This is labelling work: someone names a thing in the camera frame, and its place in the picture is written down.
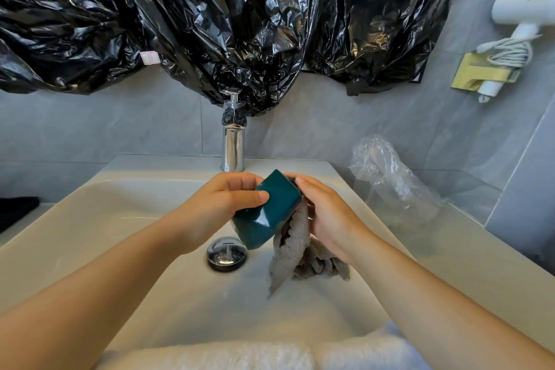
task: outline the faucet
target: faucet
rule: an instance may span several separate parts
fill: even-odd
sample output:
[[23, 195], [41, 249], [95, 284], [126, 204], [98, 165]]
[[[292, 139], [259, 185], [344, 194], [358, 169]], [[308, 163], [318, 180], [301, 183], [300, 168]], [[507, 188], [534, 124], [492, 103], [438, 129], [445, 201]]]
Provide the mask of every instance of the faucet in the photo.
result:
[[230, 96], [230, 100], [224, 102], [224, 114], [221, 118], [224, 142], [220, 168], [225, 172], [244, 171], [246, 114], [241, 108], [245, 106], [245, 102], [239, 101], [241, 90], [238, 88], [228, 88], [220, 92]]

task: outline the sink basin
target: sink basin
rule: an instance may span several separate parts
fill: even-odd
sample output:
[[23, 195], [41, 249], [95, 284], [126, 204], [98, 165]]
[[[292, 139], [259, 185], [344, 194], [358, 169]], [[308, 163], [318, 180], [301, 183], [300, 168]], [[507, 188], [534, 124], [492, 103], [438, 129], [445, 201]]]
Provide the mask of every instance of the sink basin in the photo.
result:
[[[218, 172], [219, 158], [121, 155], [87, 184], [0, 248], [0, 312], [86, 264], [191, 196]], [[312, 175], [330, 185], [380, 237], [408, 254], [326, 162], [247, 160], [246, 170]], [[235, 235], [228, 223], [214, 237]], [[181, 256], [161, 276], [110, 348], [246, 339], [309, 343], [362, 336], [387, 321], [371, 290], [316, 277], [288, 281], [268, 298], [271, 241], [231, 273], [206, 263], [209, 242]]]

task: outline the sink drain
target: sink drain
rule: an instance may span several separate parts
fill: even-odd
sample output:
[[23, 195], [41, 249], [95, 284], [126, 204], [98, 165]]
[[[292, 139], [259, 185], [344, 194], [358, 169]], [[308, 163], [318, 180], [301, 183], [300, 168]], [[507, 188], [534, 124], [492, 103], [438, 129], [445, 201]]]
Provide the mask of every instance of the sink drain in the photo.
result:
[[231, 272], [246, 262], [246, 247], [235, 237], [220, 237], [206, 250], [208, 265], [218, 272]]

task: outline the black plastic bag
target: black plastic bag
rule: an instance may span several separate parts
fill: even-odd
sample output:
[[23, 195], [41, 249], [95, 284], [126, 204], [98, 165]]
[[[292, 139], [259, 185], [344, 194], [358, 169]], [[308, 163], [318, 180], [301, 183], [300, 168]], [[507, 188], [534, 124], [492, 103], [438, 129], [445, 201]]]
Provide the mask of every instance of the black plastic bag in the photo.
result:
[[92, 93], [142, 67], [135, 13], [117, 0], [0, 0], [0, 88]]
[[241, 89], [249, 115], [275, 107], [304, 64], [321, 0], [133, 0], [173, 78], [221, 105]]
[[347, 87], [349, 95], [417, 79], [450, 1], [323, 0], [307, 66], [345, 84], [359, 80]]

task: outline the left hand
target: left hand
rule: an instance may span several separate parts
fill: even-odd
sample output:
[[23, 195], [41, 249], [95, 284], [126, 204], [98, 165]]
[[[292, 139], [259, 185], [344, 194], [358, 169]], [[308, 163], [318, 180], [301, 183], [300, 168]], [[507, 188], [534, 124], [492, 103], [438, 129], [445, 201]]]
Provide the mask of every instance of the left hand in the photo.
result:
[[254, 190], [263, 180], [251, 173], [220, 173], [183, 205], [159, 219], [156, 226], [170, 232], [180, 254], [190, 253], [238, 210], [265, 204], [270, 198], [268, 192]]

